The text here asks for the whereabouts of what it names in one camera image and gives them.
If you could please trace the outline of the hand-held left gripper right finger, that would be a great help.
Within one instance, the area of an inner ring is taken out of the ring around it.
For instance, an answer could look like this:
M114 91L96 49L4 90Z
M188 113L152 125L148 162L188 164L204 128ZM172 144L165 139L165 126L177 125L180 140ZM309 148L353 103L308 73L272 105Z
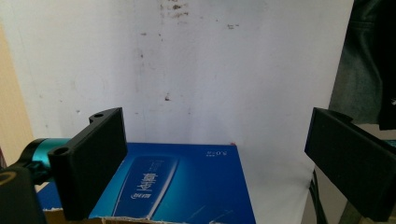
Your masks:
M315 107L304 152L362 216L389 220L396 205L395 146L344 114Z

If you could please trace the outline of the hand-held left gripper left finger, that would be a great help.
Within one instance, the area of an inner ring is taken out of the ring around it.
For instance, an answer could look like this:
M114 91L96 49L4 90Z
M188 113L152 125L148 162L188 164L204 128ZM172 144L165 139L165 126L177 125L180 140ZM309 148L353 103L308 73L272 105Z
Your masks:
M65 218L82 220L96 206L127 155L120 107L89 117L90 124L48 153Z

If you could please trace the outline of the dark cloth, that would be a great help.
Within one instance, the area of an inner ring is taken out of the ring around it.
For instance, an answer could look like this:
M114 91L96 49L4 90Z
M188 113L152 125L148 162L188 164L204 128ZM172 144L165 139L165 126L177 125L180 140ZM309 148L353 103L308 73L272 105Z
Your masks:
M396 0L354 0L329 108L396 130Z

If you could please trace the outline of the blue printed carton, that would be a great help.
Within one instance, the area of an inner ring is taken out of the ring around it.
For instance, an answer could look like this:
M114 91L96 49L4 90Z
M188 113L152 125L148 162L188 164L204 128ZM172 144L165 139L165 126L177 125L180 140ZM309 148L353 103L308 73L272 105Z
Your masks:
M56 186L38 192L62 209ZM88 218L185 224L256 224L237 147L130 143L123 164Z

